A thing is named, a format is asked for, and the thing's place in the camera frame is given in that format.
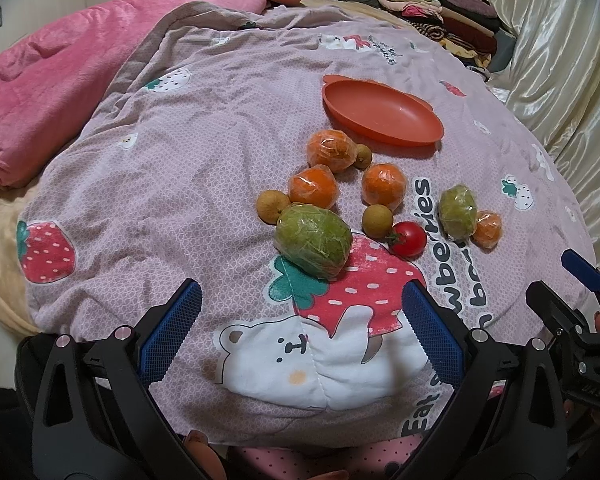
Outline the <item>small orange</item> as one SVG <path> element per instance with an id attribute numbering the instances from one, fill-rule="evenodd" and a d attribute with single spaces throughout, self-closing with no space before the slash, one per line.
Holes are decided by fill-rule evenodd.
<path id="1" fill-rule="evenodd" d="M 478 212 L 477 225 L 472 240 L 484 250 L 492 250 L 500 241 L 503 234 L 502 218 L 490 210 Z"/>

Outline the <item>cream satin curtain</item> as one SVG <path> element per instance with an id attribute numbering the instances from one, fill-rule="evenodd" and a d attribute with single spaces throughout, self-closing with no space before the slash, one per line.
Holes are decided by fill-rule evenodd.
<path id="1" fill-rule="evenodd" d="M 580 204 L 600 265 L 600 0 L 493 0 L 516 38 L 490 82 Z"/>

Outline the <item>pink quilt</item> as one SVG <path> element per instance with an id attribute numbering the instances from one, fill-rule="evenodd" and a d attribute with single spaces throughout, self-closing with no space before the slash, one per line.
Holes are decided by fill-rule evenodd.
<path id="1" fill-rule="evenodd" d="M 148 32 L 184 3 L 261 13 L 301 0 L 110 0 L 37 30 L 0 54 L 0 188 L 28 184 L 88 122 Z"/>

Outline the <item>stack of folded clothes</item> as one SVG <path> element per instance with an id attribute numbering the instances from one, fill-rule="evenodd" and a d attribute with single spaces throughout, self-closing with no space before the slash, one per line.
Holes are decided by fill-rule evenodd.
<path id="1" fill-rule="evenodd" d="M 513 58 L 516 36 L 488 0 L 377 0 L 468 68 L 497 73 Z"/>

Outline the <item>large green fruit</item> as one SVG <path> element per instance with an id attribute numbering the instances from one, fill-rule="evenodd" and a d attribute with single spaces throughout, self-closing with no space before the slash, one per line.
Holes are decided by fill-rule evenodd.
<path id="1" fill-rule="evenodd" d="M 311 204 L 293 204 L 278 217 L 274 245 L 288 261 L 319 280 L 334 280 L 347 263 L 353 242 L 338 214 Z"/>

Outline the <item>small green fruit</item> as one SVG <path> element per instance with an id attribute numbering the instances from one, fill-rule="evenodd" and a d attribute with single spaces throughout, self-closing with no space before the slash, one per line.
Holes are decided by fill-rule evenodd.
<path id="1" fill-rule="evenodd" d="M 466 240 L 477 229 L 478 209 L 474 194 L 464 184 L 440 195 L 438 216 L 445 234 L 452 240 Z"/>

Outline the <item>purple strawberry bear blanket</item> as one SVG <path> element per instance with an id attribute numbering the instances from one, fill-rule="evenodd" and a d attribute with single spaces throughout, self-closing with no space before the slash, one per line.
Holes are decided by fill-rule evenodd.
<path id="1" fill-rule="evenodd" d="M 426 150 L 374 144 L 406 177 L 398 220 L 424 252 L 402 260 L 362 234 L 362 174 L 338 178 L 354 232 L 342 277 L 287 264 L 258 195 L 306 166 L 329 125 L 323 77 L 369 79 L 428 102 L 444 127 Z M 492 250 L 452 240 L 440 195 L 464 184 L 499 214 Z M 118 71 L 79 137 L 45 169 L 18 226 L 27 306 L 42 332 L 106 337 L 186 278 L 202 309 L 152 395 L 178 432 L 215 443 L 361 445 L 432 425 L 450 390 L 404 318 L 411 278 L 471 326 L 515 344 L 542 334 L 526 290 L 542 281 L 594 311 L 560 263 L 594 250 L 576 198 L 534 135 L 483 80 L 426 38 L 334 8 L 262 16 L 189 3 Z"/>

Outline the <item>red tomato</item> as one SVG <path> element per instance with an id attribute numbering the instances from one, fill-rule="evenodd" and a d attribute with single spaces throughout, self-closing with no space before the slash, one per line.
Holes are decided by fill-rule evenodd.
<path id="1" fill-rule="evenodd" d="M 389 249 L 404 259 L 417 258 L 427 245 L 425 230 L 413 221 L 396 223 L 387 236 Z"/>

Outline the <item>orange bear-shaped plate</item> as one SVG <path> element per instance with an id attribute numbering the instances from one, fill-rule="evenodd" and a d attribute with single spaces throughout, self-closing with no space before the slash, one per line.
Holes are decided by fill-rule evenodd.
<path id="1" fill-rule="evenodd" d="M 325 75 L 322 98 L 338 125 L 375 141 L 416 148 L 444 136 L 429 103 L 377 81 Z"/>

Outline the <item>small brown longan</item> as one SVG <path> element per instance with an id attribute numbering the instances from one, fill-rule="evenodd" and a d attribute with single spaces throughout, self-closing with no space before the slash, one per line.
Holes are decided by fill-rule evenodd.
<path id="1" fill-rule="evenodd" d="M 358 170 L 366 170 L 373 161 L 373 152 L 365 144 L 358 144 L 356 146 L 356 159 L 353 163 Z"/>

